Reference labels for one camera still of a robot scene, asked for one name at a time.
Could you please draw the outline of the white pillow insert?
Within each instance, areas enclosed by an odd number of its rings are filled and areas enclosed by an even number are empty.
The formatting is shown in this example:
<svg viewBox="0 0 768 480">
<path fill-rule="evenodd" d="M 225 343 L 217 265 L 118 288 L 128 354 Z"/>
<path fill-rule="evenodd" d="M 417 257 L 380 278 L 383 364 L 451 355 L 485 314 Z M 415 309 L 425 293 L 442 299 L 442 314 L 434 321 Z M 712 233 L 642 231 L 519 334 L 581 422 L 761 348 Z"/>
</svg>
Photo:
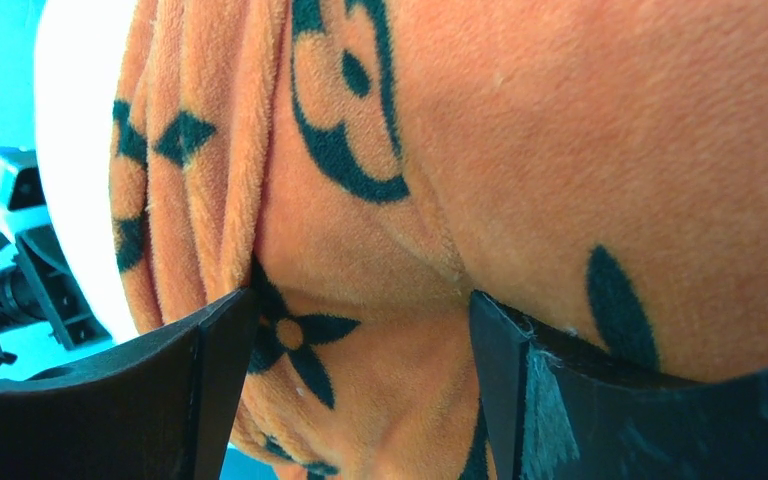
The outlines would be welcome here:
<svg viewBox="0 0 768 480">
<path fill-rule="evenodd" d="M 114 253 L 109 200 L 113 102 L 135 4 L 49 1 L 34 48 L 35 144 L 67 263 L 114 343 L 136 337 Z"/>
</svg>

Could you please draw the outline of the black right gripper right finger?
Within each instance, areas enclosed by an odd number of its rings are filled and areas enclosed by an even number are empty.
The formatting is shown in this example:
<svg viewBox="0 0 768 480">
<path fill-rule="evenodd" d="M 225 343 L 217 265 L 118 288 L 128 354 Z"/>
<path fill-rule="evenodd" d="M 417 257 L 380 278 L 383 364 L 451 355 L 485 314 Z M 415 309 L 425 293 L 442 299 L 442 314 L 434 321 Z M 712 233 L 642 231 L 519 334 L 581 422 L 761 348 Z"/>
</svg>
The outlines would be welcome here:
<svg viewBox="0 0 768 480">
<path fill-rule="evenodd" d="M 482 292 L 469 326 L 500 478 L 768 479 L 768 369 L 651 372 Z"/>
</svg>

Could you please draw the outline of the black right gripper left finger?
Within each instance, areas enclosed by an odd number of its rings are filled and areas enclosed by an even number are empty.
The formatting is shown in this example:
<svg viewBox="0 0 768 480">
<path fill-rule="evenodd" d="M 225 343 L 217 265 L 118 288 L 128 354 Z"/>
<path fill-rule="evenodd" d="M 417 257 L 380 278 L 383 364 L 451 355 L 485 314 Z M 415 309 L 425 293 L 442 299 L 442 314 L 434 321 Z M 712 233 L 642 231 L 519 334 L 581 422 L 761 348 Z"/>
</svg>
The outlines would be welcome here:
<svg viewBox="0 0 768 480">
<path fill-rule="evenodd" d="M 23 380 L 0 380 L 0 479 L 216 479 L 259 323 L 237 290 Z"/>
</svg>

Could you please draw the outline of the orange patterned pillowcase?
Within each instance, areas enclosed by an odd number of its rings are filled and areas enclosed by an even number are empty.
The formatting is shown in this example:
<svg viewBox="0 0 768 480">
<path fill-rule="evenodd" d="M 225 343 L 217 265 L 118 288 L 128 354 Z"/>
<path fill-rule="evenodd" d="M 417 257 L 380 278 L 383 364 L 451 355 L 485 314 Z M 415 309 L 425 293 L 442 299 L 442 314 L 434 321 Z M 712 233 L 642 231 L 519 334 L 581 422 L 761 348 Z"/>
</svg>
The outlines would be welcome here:
<svg viewBox="0 0 768 480">
<path fill-rule="evenodd" d="M 768 367 L 768 1 L 140 1 L 113 121 L 136 328 L 259 293 L 230 439 L 283 479 L 495 478 L 475 291 Z"/>
</svg>

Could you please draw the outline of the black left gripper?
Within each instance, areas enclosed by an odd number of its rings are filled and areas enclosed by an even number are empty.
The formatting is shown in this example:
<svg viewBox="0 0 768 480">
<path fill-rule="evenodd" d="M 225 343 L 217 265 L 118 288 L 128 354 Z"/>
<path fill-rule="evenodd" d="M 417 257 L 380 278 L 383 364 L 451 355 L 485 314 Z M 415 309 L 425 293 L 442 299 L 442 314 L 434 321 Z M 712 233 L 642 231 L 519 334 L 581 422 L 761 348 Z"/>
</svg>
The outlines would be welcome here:
<svg viewBox="0 0 768 480">
<path fill-rule="evenodd" d="M 0 334 L 47 323 L 54 339 L 75 350 L 111 338 L 92 313 L 50 225 L 0 234 Z M 17 360 L 0 344 L 0 367 Z"/>
</svg>

